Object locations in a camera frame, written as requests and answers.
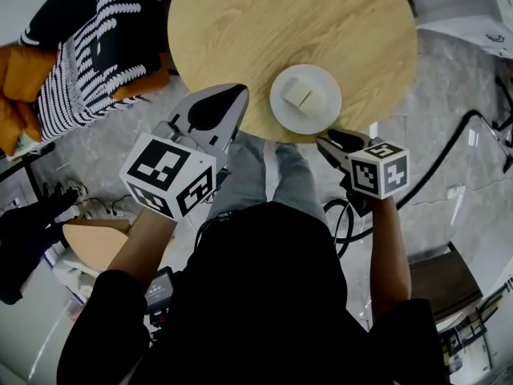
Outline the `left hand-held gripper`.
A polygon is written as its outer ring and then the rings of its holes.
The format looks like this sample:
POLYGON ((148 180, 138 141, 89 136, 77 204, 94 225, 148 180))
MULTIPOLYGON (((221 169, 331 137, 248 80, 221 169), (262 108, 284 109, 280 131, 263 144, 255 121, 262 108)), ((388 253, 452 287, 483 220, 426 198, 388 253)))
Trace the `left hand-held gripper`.
POLYGON ((208 87, 184 97, 167 120, 142 133, 119 173, 135 201, 172 220, 204 202, 229 174, 227 148, 248 102, 244 84, 208 87))

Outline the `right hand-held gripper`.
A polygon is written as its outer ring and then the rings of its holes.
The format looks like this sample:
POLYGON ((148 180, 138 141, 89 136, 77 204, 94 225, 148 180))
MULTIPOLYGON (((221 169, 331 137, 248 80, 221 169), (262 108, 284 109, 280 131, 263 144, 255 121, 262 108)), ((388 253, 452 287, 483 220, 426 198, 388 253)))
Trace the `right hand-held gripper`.
POLYGON ((384 200, 410 185, 410 152, 394 142, 349 130, 329 129, 317 150, 344 176, 341 187, 359 217, 372 200, 384 200))

